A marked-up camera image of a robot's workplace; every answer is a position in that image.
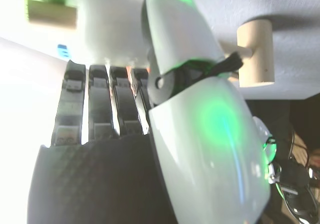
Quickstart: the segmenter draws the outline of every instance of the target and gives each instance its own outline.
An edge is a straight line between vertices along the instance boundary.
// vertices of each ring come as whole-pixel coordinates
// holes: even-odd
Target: white cylinder
[[[237,30],[238,46],[250,48],[251,58],[243,59],[239,70],[240,87],[271,85],[275,82],[272,24],[258,19],[241,25]]]

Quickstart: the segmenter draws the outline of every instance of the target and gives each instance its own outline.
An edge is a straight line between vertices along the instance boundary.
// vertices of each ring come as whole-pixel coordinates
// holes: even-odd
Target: white wall
[[[40,145],[49,145],[66,62],[0,39],[0,223],[25,224]]]

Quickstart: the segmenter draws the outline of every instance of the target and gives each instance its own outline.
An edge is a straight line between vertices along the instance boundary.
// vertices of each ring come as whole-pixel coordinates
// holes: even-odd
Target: robotic hand
[[[51,147],[41,148],[34,171],[29,224],[129,223],[121,216],[110,220],[104,209],[117,207],[106,204],[114,195],[109,193],[113,184],[108,175],[114,172],[110,166],[119,168],[119,163],[110,163],[114,159],[110,153],[122,146],[131,150],[134,145],[123,142],[137,145],[132,138],[137,134],[140,143],[146,141],[146,133],[154,141],[161,177],[179,224],[254,224],[269,200],[270,183],[283,182],[277,165],[291,170],[287,163],[273,162],[275,141],[261,120],[252,118],[244,99],[227,80],[230,72],[242,66],[241,59],[236,53],[224,58],[193,0],[145,0],[142,24],[149,74],[140,69],[90,67],[90,142],[85,145],[80,144],[86,69],[69,62]],[[101,145],[99,140],[109,142]],[[122,157],[115,162],[126,157],[134,162],[130,155],[118,155]],[[146,172],[147,166],[140,168]],[[135,177],[130,179],[128,174],[127,182],[140,175],[132,173]],[[289,179],[283,183],[292,191]],[[280,188],[288,200],[289,188],[285,184]],[[297,212],[301,219],[306,214]],[[99,221],[92,222],[94,217]]]

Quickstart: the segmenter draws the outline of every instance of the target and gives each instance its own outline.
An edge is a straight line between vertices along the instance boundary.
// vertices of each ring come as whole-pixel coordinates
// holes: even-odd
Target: blue object
[[[63,58],[70,58],[68,47],[64,44],[58,44],[58,53]]]

